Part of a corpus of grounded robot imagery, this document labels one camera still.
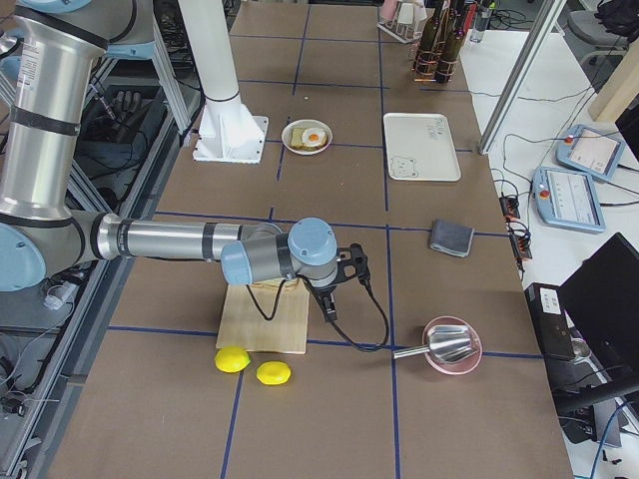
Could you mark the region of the bread slice under egg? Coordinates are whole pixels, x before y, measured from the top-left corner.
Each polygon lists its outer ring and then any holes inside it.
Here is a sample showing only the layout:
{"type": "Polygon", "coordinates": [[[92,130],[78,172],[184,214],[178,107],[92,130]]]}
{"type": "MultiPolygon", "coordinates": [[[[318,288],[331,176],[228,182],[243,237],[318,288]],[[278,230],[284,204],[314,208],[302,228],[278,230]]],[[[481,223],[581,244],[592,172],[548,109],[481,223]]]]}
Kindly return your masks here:
{"type": "Polygon", "coordinates": [[[307,128],[299,128],[299,127],[293,128],[291,142],[290,142],[290,147],[292,149],[297,150],[297,151],[312,152],[312,151],[320,150],[321,148],[323,148],[327,144],[327,141],[326,141],[326,143],[325,143],[325,145],[323,147],[317,148],[317,149],[306,149],[306,148],[304,148],[303,145],[302,145],[302,132],[303,132],[304,129],[307,129],[307,128]]]}

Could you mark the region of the right yellow lemon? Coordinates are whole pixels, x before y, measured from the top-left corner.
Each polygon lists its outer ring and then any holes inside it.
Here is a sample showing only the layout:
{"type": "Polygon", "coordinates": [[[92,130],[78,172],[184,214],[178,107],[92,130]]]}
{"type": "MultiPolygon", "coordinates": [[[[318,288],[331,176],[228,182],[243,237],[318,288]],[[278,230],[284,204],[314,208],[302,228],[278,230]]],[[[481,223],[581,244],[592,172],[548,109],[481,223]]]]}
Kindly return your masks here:
{"type": "Polygon", "coordinates": [[[291,368],[282,361],[263,362],[256,370],[257,380],[268,386],[286,384],[292,377],[291,368]]]}

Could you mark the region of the black monitor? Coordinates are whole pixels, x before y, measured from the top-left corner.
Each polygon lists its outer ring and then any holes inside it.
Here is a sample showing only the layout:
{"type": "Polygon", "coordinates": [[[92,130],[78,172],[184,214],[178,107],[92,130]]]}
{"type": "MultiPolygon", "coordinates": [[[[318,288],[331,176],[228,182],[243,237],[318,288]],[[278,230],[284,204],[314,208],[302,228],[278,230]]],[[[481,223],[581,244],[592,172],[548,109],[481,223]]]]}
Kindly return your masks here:
{"type": "Polygon", "coordinates": [[[623,234],[586,259],[559,297],[600,361],[638,367],[638,250],[623,234]]]}

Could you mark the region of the aluminium frame post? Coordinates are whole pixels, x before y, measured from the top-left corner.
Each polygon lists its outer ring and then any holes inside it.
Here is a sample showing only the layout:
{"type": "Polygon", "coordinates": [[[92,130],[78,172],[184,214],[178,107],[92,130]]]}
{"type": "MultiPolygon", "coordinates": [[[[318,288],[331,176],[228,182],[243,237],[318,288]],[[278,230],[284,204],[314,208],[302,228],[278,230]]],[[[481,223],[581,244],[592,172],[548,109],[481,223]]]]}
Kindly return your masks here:
{"type": "Polygon", "coordinates": [[[545,0],[542,3],[482,134],[478,145],[480,155],[487,155],[492,148],[530,68],[566,3],[566,0],[545,0]]]}

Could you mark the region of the pink bowl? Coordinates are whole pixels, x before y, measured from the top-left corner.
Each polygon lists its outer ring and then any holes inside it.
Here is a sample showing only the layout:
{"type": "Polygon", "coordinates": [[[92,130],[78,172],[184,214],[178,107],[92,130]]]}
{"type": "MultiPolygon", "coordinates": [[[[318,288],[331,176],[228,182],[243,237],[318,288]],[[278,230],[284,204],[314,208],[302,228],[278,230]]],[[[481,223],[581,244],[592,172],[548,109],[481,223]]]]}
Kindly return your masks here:
{"type": "Polygon", "coordinates": [[[472,346],[474,352],[455,363],[442,363],[438,362],[430,353],[425,354],[426,361],[437,371],[449,374],[449,375],[462,375],[467,374],[474,369],[476,369],[481,361],[483,347],[479,338],[479,335],[475,331],[475,329],[463,319],[460,319],[455,316],[439,316],[432,319],[425,327],[422,332],[422,343],[426,344],[428,340],[429,332],[436,326],[440,325],[454,325],[454,326],[465,326],[469,334],[472,338],[472,346]]]}

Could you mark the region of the green wine bottle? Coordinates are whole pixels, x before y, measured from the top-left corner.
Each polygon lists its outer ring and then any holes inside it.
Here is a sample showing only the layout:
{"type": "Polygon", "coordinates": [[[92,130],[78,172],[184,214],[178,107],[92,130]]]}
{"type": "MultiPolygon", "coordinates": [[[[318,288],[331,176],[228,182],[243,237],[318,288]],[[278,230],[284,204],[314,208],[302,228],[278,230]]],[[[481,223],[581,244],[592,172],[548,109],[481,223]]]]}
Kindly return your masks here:
{"type": "Polygon", "coordinates": [[[426,20],[413,62],[416,81],[425,81],[434,75],[439,30],[447,8],[447,1],[436,1],[432,15],[426,20]]]}
{"type": "Polygon", "coordinates": [[[444,43],[434,74],[436,83],[449,82],[454,73],[459,51],[472,22],[474,4],[474,1],[452,1],[450,3],[444,43]]]}

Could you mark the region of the teach pendant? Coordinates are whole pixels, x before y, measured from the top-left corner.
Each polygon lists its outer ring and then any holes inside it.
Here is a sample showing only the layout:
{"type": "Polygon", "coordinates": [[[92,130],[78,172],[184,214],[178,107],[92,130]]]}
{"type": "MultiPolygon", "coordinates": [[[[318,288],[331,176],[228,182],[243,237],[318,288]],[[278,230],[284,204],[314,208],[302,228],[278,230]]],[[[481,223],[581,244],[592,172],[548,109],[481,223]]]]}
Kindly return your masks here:
{"type": "Polygon", "coordinates": [[[602,133],[578,124],[568,129],[556,149],[556,161],[587,173],[595,180],[609,182],[619,165],[626,143],[616,133],[602,133]]]}
{"type": "Polygon", "coordinates": [[[546,224],[591,234],[606,230],[595,185],[588,174],[539,167],[532,187],[537,210],[546,224]]]}

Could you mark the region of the near teach pendant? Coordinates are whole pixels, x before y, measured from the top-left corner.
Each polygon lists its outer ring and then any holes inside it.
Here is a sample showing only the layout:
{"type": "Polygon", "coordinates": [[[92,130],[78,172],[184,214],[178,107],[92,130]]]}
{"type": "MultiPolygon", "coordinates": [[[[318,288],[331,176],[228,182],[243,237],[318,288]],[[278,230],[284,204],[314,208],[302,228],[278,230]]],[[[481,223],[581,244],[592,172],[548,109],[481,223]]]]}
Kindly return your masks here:
{"type": "Polygon", "coordinates": [[[588,174],[539,167],[532,187],[537,210],[546,224],[591,234],[606,230],[595,185],[588,174]]]}

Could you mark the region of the white round plate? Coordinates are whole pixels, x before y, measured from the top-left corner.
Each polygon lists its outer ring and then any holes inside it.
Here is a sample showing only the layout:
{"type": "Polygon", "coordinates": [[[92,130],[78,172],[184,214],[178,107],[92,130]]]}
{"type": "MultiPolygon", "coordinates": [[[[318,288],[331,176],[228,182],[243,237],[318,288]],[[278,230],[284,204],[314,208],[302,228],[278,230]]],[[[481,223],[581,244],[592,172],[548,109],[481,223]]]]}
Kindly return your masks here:
{"type": "Polygon", "coordinates": [[[333,138],[330,127],[319,121],[303,119],[286,125],[282,131],[282,142],[292,153],[311,156],[324,151],[333,138]]]}

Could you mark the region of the wooden cutting board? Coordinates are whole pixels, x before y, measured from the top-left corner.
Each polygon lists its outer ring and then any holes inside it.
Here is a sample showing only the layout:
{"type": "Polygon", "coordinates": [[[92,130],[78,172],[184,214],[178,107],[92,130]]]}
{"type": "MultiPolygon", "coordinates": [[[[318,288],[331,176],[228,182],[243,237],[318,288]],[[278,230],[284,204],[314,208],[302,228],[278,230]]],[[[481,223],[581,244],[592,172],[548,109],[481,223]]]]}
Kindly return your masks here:
{"type": "Polygon", "coordinates": [[[276,280],[227,289],[216,348],[304,354],[310,294],[298,280],[276,280]]]}

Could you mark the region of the fried egg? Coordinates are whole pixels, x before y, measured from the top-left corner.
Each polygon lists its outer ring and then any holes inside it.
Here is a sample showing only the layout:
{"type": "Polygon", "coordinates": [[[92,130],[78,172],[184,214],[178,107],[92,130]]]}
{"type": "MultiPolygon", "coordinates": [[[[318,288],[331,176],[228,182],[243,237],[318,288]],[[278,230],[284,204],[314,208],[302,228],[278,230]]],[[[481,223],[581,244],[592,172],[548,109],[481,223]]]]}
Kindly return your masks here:
{"type": "Polygon", "coordinates": [[[325,145],[326,131],[322,128],[307,128],[302,132],[302,145],[306,149],[317,149],[325,145]]]}

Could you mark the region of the middle green wine bottle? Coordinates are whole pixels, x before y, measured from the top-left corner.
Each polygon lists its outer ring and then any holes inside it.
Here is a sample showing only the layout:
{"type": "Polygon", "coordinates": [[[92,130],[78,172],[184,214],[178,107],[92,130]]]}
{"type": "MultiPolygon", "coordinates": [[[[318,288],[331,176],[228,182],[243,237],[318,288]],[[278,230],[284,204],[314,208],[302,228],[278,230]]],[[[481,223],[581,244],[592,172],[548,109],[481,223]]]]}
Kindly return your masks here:
{"type": "Polygon", "coordinates": [[[434,74],[436,83],[449,82],[454,73],[459,51],[472,22],[474,4],[474,1],[452,1],[450,3],[444,43],[434,74]]]}

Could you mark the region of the far teach pendant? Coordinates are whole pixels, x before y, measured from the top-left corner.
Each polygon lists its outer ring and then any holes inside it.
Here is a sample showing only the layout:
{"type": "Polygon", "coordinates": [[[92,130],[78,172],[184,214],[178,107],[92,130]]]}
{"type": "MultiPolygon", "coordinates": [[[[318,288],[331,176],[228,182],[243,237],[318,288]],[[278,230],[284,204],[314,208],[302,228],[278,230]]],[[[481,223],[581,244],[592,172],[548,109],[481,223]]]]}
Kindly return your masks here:
{"type": "Polygon", "coordinates": [[[626,143],[616,133],[602,133],[578,124],[568,129],[556,149],[556,161],[587,173],[595,180],[609,182],[619,165],[626,143]]]}

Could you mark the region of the cream bear tray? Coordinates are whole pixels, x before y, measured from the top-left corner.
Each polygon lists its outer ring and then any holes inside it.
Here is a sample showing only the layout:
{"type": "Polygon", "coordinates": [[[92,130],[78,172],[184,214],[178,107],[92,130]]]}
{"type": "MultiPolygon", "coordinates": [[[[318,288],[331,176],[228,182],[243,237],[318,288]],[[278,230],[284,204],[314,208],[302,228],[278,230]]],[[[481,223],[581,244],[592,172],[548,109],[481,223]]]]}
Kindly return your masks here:
{"type": "Polygon", "coordinates": [[[452,183],[461,179],[445,116],[386,113],[383,130],[387,171],[393,180],[452,183]]]}

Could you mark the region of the metal scoop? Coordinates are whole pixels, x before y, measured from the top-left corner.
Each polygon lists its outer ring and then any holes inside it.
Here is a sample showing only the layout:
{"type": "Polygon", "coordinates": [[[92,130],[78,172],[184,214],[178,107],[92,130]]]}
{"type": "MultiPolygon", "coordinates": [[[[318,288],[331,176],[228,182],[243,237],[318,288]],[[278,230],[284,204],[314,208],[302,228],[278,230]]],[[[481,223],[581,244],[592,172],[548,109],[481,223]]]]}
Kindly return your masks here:
{"type": "Polygon", "coordinates": [[[465,325],[441,324],[430,328],[421,346],[397,350],[394,359],[426,354],[437,363],[453,364],[478,352],[470,329],[465,325]]]}

